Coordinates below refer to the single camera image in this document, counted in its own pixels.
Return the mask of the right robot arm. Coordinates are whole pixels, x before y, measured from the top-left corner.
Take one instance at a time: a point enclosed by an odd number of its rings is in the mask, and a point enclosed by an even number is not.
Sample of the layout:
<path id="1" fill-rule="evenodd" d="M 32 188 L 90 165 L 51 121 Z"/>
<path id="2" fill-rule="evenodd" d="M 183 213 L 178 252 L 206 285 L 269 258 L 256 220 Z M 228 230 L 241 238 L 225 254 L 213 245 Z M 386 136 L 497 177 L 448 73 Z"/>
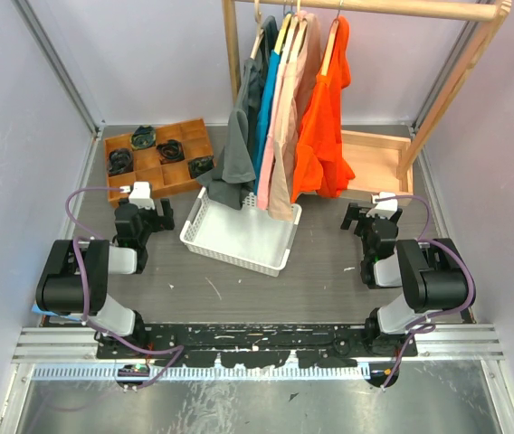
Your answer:
<path id="1" fill-rule="evenodd" d="M 349 203 L 340 229 L 361 241 L 361 281 L 369 288 L 401 288 L 394 301 L 365 320 L 361 344 L 383 356 L 433 317 L 461 313 L 475 301 L 476 287 L 455 244 L 448 238 L 398 238 L 403 210 L 394 199 L 371 207 Z"/>

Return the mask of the wooden hanger with metal hook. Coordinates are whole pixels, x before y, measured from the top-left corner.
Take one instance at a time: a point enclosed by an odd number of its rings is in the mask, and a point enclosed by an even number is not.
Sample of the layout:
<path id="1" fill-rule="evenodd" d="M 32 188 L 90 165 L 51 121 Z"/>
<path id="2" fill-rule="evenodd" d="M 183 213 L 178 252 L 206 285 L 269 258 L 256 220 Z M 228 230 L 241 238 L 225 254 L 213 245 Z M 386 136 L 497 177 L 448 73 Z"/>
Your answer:
<path id="1" fill-rule="evenodd" d="M 339 28 L 339 17 L 341 14 L 343 3 L 344 3 L 343 0 L 339 1 L 338 12 L 337 12 L 336 18 L 333 20 L 333 22 L 330 26 L 330 29 L 329 29 L 326 49 L 324 51 L 323 59 L 322 59 L 321 65 L 320 65 L 320 75 L 321 76 L 326 76 L 328 74 L 328 68 L 329 68 L 329 65 L 331 62 L 335 42 L 337 39 L 337 33 L 338 33 L 338 28 Z"/>

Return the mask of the orange t shirt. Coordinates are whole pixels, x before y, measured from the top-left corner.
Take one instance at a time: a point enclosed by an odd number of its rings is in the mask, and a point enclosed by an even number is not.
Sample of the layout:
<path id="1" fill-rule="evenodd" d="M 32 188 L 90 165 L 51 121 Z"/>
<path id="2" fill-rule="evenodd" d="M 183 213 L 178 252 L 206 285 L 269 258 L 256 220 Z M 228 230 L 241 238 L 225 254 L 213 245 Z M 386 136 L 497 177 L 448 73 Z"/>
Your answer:
<path id="1" fill-rule="evenodd" d="M 337 198 L 347 190 L 356 175 L 343 156 L 341 136 L 342 90 L 351 83 L 347 61 L 349 22 L 339 16 L 333 25 L 335 37 L 332 54 L 322 65 L 300 125 L 295 151 L 295 165 L 290 200 L 302 193 L 314 192 L 326 198 Z"/>

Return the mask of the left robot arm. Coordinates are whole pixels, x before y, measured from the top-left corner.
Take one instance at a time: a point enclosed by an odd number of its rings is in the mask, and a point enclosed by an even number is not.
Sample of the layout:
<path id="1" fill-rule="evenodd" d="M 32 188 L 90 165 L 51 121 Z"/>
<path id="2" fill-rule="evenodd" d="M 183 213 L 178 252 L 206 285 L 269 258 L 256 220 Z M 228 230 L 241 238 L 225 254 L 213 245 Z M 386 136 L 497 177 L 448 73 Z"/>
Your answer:
<path id="1" fill-rule="evenodd" d="M 117 336 L 117 348 L 128 358 L 150 349 L 142 315 L 123 306 L 108 291 L 109 276 L 137 275 L 148 263 L 150 236 L 175 228 L 168 199 L 140 207 L 123 200 L 115 210 L 115 237 L 57 240 L 53 243 L 35 292 L 43 313 L 71 316 L 96 331 Z"/>

